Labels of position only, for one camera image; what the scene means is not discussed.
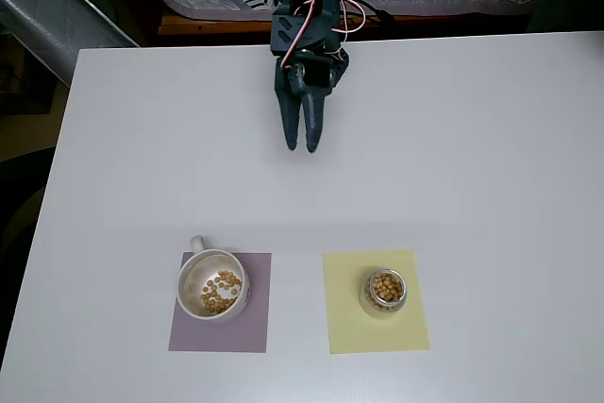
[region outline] glass jar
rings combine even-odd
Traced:
[[[382,275],[389,277],[391,282],[394,282],[394,286],[400,282],[403,294],[399,299],[387,301],[382,299],[376,292],[376,277]],[[405,283],[405,279],[394,269],[377,269],[367,276],[363,282],[359,299],[361,306],[369,315],[376,318],[389,318],[400,311],[405,305],[405,301],[407,300],[407,284]]]

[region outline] table surface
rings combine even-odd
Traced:
[[[604,33],[346,47],[314,155],[265,46],[80,53],[0,401],[601,401]],[[273,253],[266,354],[168,352],[197,233]],[[432,349],[330,355],[321,253],[387,248]]]

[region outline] purple paper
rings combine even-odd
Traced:
[[[192,255],[185,252],[181,266]],[[234,254],[249,278],[250,295],[245,309],[224,323],[191,317],[174,307],[169,351],[227,351],[265,353],[268,328],[268,294],[271,286],[271,254]]]

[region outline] yellow sticky note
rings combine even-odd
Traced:
[[[359,301],[361,285],[379,268],[394,269],[407,283],[405,305],[388,319],[368,315]],[[323,273],[332,354],[430,349],[412,250],[323,254]]]

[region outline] black chair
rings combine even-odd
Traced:
[[[52,147],[0,162],[0,240],[17,210],[46,185],[54,156]],[[35,231],[36,222],[33,222],[0,256],[0,366]]]

